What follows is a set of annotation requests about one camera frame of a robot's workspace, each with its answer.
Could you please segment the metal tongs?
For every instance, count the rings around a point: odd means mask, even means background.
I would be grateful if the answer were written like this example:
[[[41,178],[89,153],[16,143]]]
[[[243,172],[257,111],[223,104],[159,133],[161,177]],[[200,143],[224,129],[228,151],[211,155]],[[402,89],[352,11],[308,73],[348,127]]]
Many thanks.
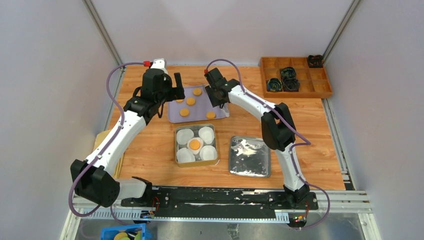
[[[227,103],[223,104],[223,105],[222,105],[221,110],[222,110],[224,113],[228,114],[228,113],[229,113],[229,107],[228,107],[228,104],[227,104]]]

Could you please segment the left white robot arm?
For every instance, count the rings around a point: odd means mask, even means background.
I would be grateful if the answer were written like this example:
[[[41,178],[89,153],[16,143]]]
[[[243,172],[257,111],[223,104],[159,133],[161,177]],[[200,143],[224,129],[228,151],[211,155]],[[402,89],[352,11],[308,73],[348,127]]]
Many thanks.
[[[115,168],[134,138],[154,117],[163,116],[166,102],[185,98],[180,73],[168,74],[167,62],[163,58],[144,61],[147,69],[142,75],[141,86],[124,106],[113,99],[120,117],[100,145],[84,160],[76,159],[70,166],[72,187],[68,203],[73,205],[77,195],[108,208],[117,200],[134,198],[140,206],[149,206],[153,201],[151,183],[142,178],[115,179]]]

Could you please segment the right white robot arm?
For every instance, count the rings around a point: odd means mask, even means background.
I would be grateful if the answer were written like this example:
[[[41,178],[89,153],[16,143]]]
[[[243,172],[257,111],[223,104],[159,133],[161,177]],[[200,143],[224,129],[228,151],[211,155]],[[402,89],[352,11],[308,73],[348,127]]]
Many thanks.
[[[205,70],[204,76],[208,82],[206,93],[214,107],[234,104],[260,121],[262,139],[276,154],[283,172],[286,204],[292,209],[301,207],[310,187],[300,169],[295,149],[298,132],[288,106],[264,100],[244,88],[240,81],[227,80],[217,68]]]

